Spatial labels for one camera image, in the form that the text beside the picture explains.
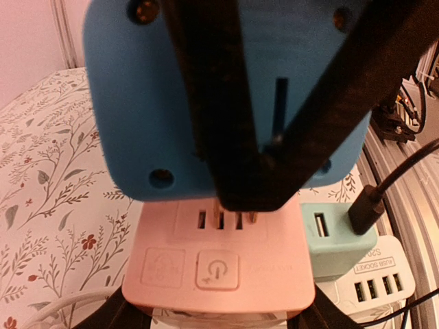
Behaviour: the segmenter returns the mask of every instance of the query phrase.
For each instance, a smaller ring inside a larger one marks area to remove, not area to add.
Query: wire
[[[408,305],[408,304],[409,304],[409,299],[407,298],[405,300],[405,305]],[[409,313],[410,313],[410,310],[406,310],[404,312],[403,321],[401,322],[401,329],[405,329],[405,327],[407,327],[407,320],[409,319]]]
[[[386,315],[385,317],[382,317],[381,319],[369,321],[369,322],[364,322],[364,323],[359,324],[359,325],[363,326],[363,327],[371,327],[371,326],[376,326],[377,324],[382,324],[383,322],[387,322],[387,321],[393,319],[394,317],[397,317],[398,315],[403,314],[405,311],[411,310],[413,307],[417,307],[419,304],[422,304],[423,302],[429,300],[430,298],[436,296],[437,294],[439,294],[439,288],[436,290],[433,290],[431,293],[428,293],[425,296],[415,300],[414,302],[404,306],[403,308],[393,312],[392,314]]]
[[[348,209],[349,220],[356,235],[363,235],[378,221],[385,212],[383,196],[387,189],[416,163],[439,149],[439,138],[421,147],[413,153],[378,186],[365,185],[357,199]]]
[[[96,302],[98,300],[105,299],[111,296],[115,292],[114,287],[105,287],[98,290],[92,291],[80,291],[79,293],[73,293],[71,295],[65,296],[56,300],[49,305],[42,308],[34,316],[29,318],[23,325],[22,329],[31,328],[36,322],[41,322],[48,316],[58,312],[61,308],[72,305],[74,303],[87,301],[89,303]]]
[[[400,178],[407,170],[412,168],[416,163],[421,161],[423,158],[428,156],[430,153],[439,149],[439,138],[431,141],[425,146],[421,147],[418,151],[413,153],[410,157],[405,159],[403,163],[401,163],[389,176],[385,178],[376,188],[375,195],[382,196],[385,191],[396,182],[398,178]]]
[[[425,127],[425,121],[427,119],[427,101],[425,99],[425,89],[424,89],[424,84],[423,83],[419,83],[418,84],[418,89],[419,89],[419,96],[420,96],[420,123],[419,123],[419,129],[416,132],[417,134],[419,134],[420,132],[422,132],[424,130]]]

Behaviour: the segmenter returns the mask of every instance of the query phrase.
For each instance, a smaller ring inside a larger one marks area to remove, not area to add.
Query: bed
[[[84,68],[55,72],[0,110],[0,146],[0,325],[17,329],[63,296],[121,284],[141,202],[108,174]],[[351,202],[361,188],[355,167],[300,200]],[[48,321],[70,327],[70,313]]]

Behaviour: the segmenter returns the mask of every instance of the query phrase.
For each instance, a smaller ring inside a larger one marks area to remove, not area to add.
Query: black cable
[[[419,116],[421,117],[421,119],[420,119],[420,123],[419,123],[419,129],[416,132],[417,134],[419,134],[420,132],[422,132],[424,130],[425,121],[427,120],[427,101],[425,99],[424,84],[419,83],[418,89],[419,89],[419,97],[420,97],[420,114],[419,114]]]
[[[407,298],[405,300],[405,305],[408,305],[408,304],[409,304],[409,299]],[[401,322],[401,329],[405,329],[405,327],[407,326],[407,321],[409,319],[409,313],[410,313],[410,310],[406,310],[404,312],[403,321]]]
[[[401,308],[399,310],[396,310],[392,314],[389,314],[389,315],[386,315],[385,317],[382,317],[381,319],[369,321],[369,322],[364,322],[364,323],[359,324],[359,325],[363,326],[363,327],[371,327],[371,326],[376,326],[377,324],[382,324],[383,322],[387,322],[387,321],[393,319],[394,317],[397,317],[398,315],[403,314],[405,311],[411,310],[413,307],[417,307],[419,304],[422,304],[423,302],[429,300],[430,298],[436,296],[437,294],[439,294],[439,289],[433,290],[431,293],[428,293],[425,296],[422,296],[421,298],[415,300],[414,302],[404,306],[403,308]]]
[[[421,147],[418,151],[409,156],[403,163],[401,163],[389,176],[385,178],[376,188],[375,193],[380,195],[380,198],[383,196],[385,191],[395,183],[395,181],[400,178],[407,170],[412,168],[416,163],[421,161],[423,158],[428,156],[430,153],[439,149],[439,138],[431,141],[426,144],[424,147]]]
[[[439,138],[413,153],[378,186],[365,185],[348,210],[349,220],[351,221],[352,229],[355,234],[365,234],[385,212],[383,196],[386,190],[407,170],[437,149],[439,149]]]

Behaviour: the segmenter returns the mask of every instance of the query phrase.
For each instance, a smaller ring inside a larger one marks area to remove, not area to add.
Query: blue plastic part
[[[355,21],[366,2],[241,1],[261,150],[272,138],[276,79],[289,80],[289,123],[346,37],[334,27],[334,11],[347,7]],[[139,200],[212,197],[215,187],[207,166],[194,156],[185,86],[163,15],[149,25],[136,25],[126,14],[127,4],[93,0],[84,26],[88,78],[110,174],[125,194]],[[331,156],[329,170],[317,172],[306,187],[332,184],[352,169],[369,118]],[[150,182],[155,169],[171,171],[172,184]]]
[[[349,221],[351,204],[301,204],[309,255],[317,282],[334,281],[348,273],[378,242],[375,228],[356,235]],[[319,233],[321,216],[327,236]]]

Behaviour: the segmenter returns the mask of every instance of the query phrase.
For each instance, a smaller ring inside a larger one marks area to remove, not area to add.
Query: metal rack
[[[419,143],[380,141],[369,128],[358,162],[363,184],[376,184],[420,148]],[[380,234],[398,237],[416,281],[415,298],[439,285],[439,157],[423,160],[387,193],[387,215],[378,224]],[[413,328],[439,328],[439,297],[411,312]]]

